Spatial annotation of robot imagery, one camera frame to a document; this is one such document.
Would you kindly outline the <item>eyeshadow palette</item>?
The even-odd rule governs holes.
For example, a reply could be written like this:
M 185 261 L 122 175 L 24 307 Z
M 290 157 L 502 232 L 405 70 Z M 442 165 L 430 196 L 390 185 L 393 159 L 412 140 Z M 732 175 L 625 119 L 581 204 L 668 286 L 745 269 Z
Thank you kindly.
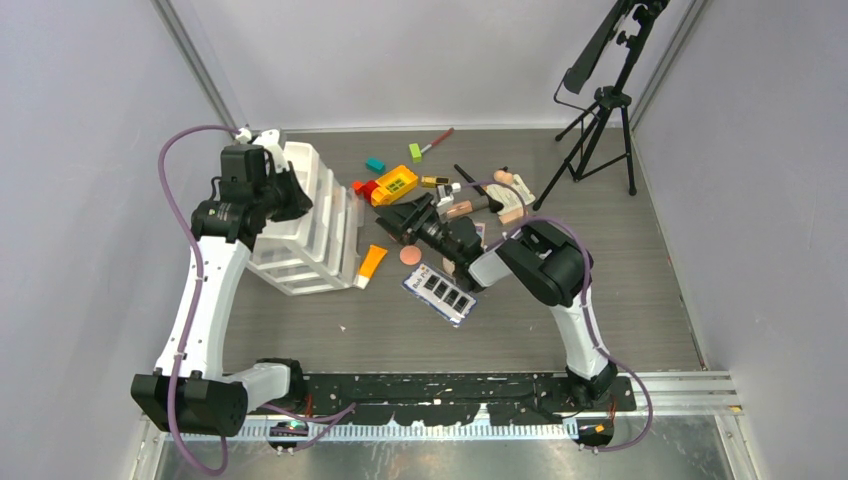
M 486 243 L 485 243 L 486 224 L 482 223 L 482 222 L 474 222 L 473 225 L 474 225 L 476 234 L 480 237 L 481 245 L 483 247 L 485 247 L 486 246 Z

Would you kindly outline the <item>white plastic drawer organizer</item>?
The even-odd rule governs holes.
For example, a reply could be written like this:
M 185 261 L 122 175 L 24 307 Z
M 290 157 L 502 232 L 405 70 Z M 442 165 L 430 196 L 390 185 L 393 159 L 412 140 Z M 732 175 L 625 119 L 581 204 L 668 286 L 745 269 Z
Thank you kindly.
M 337 180 L 312 145 L 288 142 L 282 153 L 313 206 L 296 220 L 268 223 L 247 268 L 289 296 L 352 287 L 360 265 L 363 202 Z

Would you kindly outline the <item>foundation tube grey cap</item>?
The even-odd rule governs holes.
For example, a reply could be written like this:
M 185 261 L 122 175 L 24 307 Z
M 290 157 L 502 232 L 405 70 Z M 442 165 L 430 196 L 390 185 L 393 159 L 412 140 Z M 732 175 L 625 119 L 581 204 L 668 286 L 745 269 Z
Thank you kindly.
M 487 197 L 477 197 L 471 200 L 459 202 L 444 212 L 444 217 L 448 220 L 469 215 L 473 212 L 486 210 L 489 208 L 489 200 Z

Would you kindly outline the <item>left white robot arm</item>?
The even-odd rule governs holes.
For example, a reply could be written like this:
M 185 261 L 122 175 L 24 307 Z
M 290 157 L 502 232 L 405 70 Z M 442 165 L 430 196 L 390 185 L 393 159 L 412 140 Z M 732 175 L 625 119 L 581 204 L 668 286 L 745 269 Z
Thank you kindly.
M 223 346 L 238 283 L 257 237 L 273 221 L 312 208 L 281 147 L 239 144 L 220 155 L 218 195 L 189 221 L 191 260 L 178 316 L 156 366 L 130 393 L 162 431 L 233 437 L 266 404 L 284 414 L 307 400 L 299 361 L 267 358 L 241 372 L 223 369 Z

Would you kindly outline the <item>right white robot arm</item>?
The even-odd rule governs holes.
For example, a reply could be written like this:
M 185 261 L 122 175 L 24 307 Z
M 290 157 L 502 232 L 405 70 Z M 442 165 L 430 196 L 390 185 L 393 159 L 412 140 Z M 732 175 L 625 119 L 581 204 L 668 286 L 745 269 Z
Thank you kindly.
M 425 194 L 374 209 L 376 222 L 407 246 L 422 242 L 453 265 L 450 274 L 463 291 L 478 293 L 513 277 L 550 309 L 566 352 L 569 399 L 596 410 L 611 395 L 618 368 L 606 351 L 591 304 L 588 250 L 565 225 L 527 217 L 490 246 L 484 246 L 471 219 L 442 220 Z

